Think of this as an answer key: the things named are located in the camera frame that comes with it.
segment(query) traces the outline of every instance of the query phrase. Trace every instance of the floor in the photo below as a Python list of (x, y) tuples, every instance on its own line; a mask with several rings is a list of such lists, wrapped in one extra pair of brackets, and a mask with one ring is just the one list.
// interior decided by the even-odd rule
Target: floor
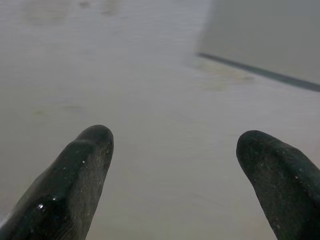
[(211, 0), (0, 0), (0, 216), (83, 129), (112, 164), (88, 240), (274, 240), (236, 158), (261, 130), (320, 166), (320, 94), (195, 56)]

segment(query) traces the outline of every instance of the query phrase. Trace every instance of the dark edge line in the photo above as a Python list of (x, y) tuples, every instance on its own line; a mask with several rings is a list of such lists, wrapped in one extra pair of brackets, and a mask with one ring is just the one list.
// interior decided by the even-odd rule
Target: dark edge line
[(241, 70), (245, 70), (248, 72), (252, 72), (254, 74), (257, 75), (261, 75), (264, 77), (267, 77), (269, 79), (272, 80), (276, 80), (278, 82), (281, 83), (285, 83), (285, 84), (289, 84), (291, 86), (294, 87), (299, 87), (302, 89), (306, 89), (306, 90), (310, 90), (313, 92), (320, 92), (320, 85), (316, 84), (316, 83), (312, 83), (312, 82), (308, 82), (305, 80), (301, 80), (298, 78), (294, 78), (294, 77), (290, 77), (290, 76), (286, 76), (286, 75), (282, 75), (282, 74), (278, 74), (272, 71), (268, 71), (268, 70), (264, 70), (258, 67), (254, 67), (254, 66), (249, 66), (246, 64), (242, 64), (242, 63), (238, 63), (232, 60), (228, 60), (219, 56), (213, 56), (213, 55), (209, 55), (209, 54), (205, 54), (205, 53), (198, 53), (197, 54), (199, 57), (205, 58), (205, 59), (209, 59), (209, 60), (213, 60), (213, 61), (217, 61), (220, 62), (222, 64), (226, 64), (228, 66), (234, 67), (234, 68), (238, 68)]

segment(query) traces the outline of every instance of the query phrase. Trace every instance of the white surface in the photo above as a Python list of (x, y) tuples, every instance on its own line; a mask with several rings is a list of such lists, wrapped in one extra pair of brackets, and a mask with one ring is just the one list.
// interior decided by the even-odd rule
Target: white surface
[(320, 84), (320, 1), (214, 1), (201, 53)]
[(2, 217), (103, 124), (115, 150), (88, 240), (275, 239), (237, 140), (262, 130), (319, 165), (318, 93), (197, 60), (209, 0), (33, 1), (0, 1)]

